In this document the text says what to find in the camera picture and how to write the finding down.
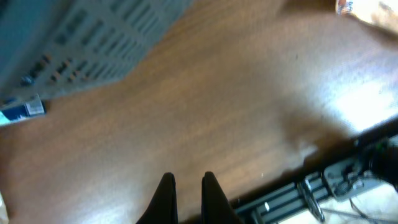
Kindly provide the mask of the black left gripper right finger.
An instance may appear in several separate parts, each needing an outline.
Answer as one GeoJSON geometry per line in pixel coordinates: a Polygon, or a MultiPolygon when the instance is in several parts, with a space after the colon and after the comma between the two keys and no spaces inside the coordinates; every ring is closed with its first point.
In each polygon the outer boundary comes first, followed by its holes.
{"type": "Polygon", "coordinates": [[[214,173],[205,172],[201,181],[201,222],[204,224],[242,224],[214,173]]]}

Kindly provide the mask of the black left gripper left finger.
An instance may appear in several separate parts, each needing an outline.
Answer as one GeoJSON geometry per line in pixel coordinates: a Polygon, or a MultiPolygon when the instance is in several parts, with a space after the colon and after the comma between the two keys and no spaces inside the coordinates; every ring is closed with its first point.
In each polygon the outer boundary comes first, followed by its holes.
{"type": "Polygon", "coordinates": [[[165,173],[137,224],[177,224],[177,193],[173,173],[165,173]]]}

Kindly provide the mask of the beige snack wrapper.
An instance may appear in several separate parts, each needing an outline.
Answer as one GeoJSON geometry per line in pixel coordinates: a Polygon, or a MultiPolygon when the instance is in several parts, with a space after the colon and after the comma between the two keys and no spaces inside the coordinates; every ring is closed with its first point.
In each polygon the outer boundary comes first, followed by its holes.
{"type": "Polygon", "coordinates": [[[397,33],[397,0],[336,0],[338,15],[348,15],[359,21],[397,33]]]}

